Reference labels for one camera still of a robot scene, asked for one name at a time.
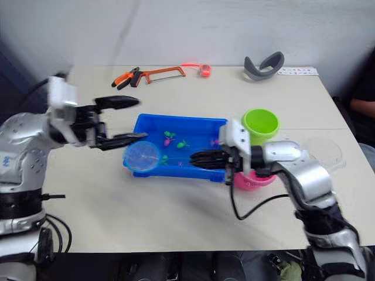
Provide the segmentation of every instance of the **white wall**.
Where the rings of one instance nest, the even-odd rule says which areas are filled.
[[[375,45],[374,0],[0,0],[1,40],[36,78],[75,62],[241,65],[275,51],[337,94]]]

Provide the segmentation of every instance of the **orange pliers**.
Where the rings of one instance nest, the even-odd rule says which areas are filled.
[[[116,87],[118,90],[126,87],[134,77],[134,73],[139,71],[139,67],[133,68],[131,71],[125,72],[123,75],[117,77],[112,83],[112,87]]]

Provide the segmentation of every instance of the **gray plastic object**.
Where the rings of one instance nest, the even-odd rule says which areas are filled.
[[[253,80],[260,81],[271,78],[284,64],[285,57],[283,53],[276,52],[267,57],[259,66],[262,70],[266,67],[273,67],[272,70],[259,71],[249,57],[245,57],[245,73]]]

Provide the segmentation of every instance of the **white table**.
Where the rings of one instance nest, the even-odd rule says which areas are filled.
[[[375,178],[352,133],[319,77],[275,76],[253,82],[242,67],[213,67],[208,79],[186,69],[176,78],[118,92],[113,79],[131,66],[77,66],[69,81],[79,103],[124,94],[142,104],[102,114],[110,134],[132,131],[138,114],[237,118],[263,107],[281,121],[278,138],[304,142],[324,136],[343,151],[346,167],[332,174],[345,217],[359,230],[362,244],[375,244]],[[144,70],[160,67],[141,67]],[[307,246],[302,223],[289,199],[270,202],[245,221],[231,209],[228,187],[207,180],[134,178],[122,167],[123,149],[66,146],[49,157],[45,189],[66,194],[45,203],[73,230],[72,252],[211,251],[296,249]],[[242,213],[265,198],[285,193],[279,180],[254,193],[236,191]]]

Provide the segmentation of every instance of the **round plastic container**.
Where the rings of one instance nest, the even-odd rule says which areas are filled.
[[[242,125],[250,132],[251,145],[262,145],[279,130],[276,115],[262,108],[247,111],[242,116]]]
[[[307,149],[310,157],[318,160],[329,173],[346,166],[341,148],[329,138],[324,136],[310,138],[302,147]]]
[[[263,186],[267,186],[276,179],[276,175],[271,177],[257,177],[255,171],[251,171],[248,176],[243,172],[234,175],[234,186],[247,191],[256,191]]]
[[[124,166],[133,172],[149,172],[158,166],[159,161],[159,150],[151,142],[136,142],[124,153]]]

